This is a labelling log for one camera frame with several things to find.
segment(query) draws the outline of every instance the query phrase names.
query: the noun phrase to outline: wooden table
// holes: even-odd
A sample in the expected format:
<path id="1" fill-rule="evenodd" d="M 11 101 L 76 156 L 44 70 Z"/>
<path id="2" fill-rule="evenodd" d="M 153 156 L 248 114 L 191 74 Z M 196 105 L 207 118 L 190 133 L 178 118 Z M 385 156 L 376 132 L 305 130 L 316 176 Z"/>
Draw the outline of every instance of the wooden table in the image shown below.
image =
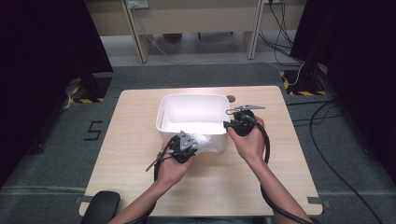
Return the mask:
<path id="1" fill-rule="evenodd" d="M 137 198 L 153 181 L 155 159 L 162 140 L 155 127 L 161 99 L 171 93 L 233 95 L 239 105 L 265 105 L 255 110 L 264 119 L 271 140 L 270 168 L 308 215 L 322 212 L 321 204 L 308 203 L 318 197 L 304 154 L 278 87 L 219 87 L 123 91 L 108 127 L 105 141 L 85 195 L 100 190 L 120 194 L 119 210 Z M 83 215 L 87 203 L 79 212 Z M 271 216 L 260 184 L 239 157 L 231 138 L 219 153 L 202 153 L 184 178 L 170 189 L 152 212 L 154 217 L 242 217 Z"/>

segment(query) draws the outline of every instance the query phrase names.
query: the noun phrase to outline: person's right hand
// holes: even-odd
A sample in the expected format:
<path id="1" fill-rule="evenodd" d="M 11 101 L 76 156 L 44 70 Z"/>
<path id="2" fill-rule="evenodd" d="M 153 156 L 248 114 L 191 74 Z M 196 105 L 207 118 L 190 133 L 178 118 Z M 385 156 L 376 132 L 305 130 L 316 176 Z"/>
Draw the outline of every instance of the person's right hand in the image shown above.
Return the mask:
<path id="1" fill-rule="evenodd" d="M 262 127 L 264 126 L 264 121 L 261 118 L 256 116 L 256 121 L 260 123 Z M 254 163 L 255 161 L 262 161 L 265 142 L 259 128 L 254 127 L 247 136 L 239 136 L 231 127 L 229 127 L 227 131 L 233 139 L 239 155 L 248 164 Z"/>

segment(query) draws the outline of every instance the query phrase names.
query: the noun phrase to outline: hand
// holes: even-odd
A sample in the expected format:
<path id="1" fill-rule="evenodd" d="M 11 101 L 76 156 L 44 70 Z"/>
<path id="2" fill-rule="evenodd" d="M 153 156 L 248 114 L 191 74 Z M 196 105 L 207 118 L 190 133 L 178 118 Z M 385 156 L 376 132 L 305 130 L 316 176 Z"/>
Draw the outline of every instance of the hand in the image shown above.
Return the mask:
<path id="1" fill-rule="evenodd" d="M 264 126 L 264 121 L 256 116 L 256 121 Z M 239 155 L 248 163 L 251 164 L 256 161 L 262 161 L 262 154 L 264 153 L 264 137 L 259 128 L 254 127 L 247 136 L 239 136 L 231 127 L 227 129 L 230 137 L 236 145 Z"/>
<path id="2" fill-rule="evenodd" d="M 167 143 L 163 143 L 162 148 L 166 147 Z M 170 155 L 165 154 L 163 158 L 168 158 Z M 193 158 L 190 158 L 184 163 L 178 163 L 173 158 L 168 158 L 163 160 L 160 165 L 160 171 L 158 172 L 157 182 L 167 189 L 172 188 L 176 183 L 178 183 L 184 174 L 187 173 L 189 168 L 192 166 Z"/>

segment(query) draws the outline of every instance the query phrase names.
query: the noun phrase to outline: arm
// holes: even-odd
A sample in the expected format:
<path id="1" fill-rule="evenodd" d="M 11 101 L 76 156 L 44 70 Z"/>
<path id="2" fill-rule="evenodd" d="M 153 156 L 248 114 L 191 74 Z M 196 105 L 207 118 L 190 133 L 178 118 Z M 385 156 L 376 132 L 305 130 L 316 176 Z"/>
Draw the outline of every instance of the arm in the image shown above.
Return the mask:
<path id="1" fill-rule="evenodd" d="M 263 125 L 262 119 L 256 117 L 256 120 Z M 236 145 L 239 155 L 259 179 L 269 199 L 283 210 L 312 222 L 304 209 L 294 200 L 263 160 L 262 154 L 264 152 L 265 142 L 260 130 L 255 127 L 245 137 L 237 135 L 232 128 L 228 128 L 228 132 Z M 274 216 L 276 223 L 295 223 L 293 220 L 283 217 L 276 211 L 274 211 Z"/>
<path id="2" fill-rule="evenodd" d="M 155 180 L 150 187 L 123 211 L 114 217 L 109 224 L 128 223 L 142 217 L 147 211 L 176 183 L 178 183 L 184 174 L 187 173 L 192 165 L 191 158 L 185 163 L 178 163 L 170 158 L 161 163 L 158 179 Z"/>

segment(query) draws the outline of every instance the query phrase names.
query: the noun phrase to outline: white container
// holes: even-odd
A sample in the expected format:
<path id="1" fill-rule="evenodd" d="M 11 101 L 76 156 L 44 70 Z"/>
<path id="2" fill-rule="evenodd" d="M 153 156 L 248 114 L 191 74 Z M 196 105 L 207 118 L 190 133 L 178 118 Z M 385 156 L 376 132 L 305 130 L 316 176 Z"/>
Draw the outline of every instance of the white container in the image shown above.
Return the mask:
<path id="1" fill-rule="evenodd" d="M 210 138 L 212 148 L 221 152 L 226 147 L 228 133 L 223 121 L 230 121 L 227 97 L 216 94 L 170 94 L 163 97 L 156 127 L 164 142 L 176 133 L 201 134 Z"/>

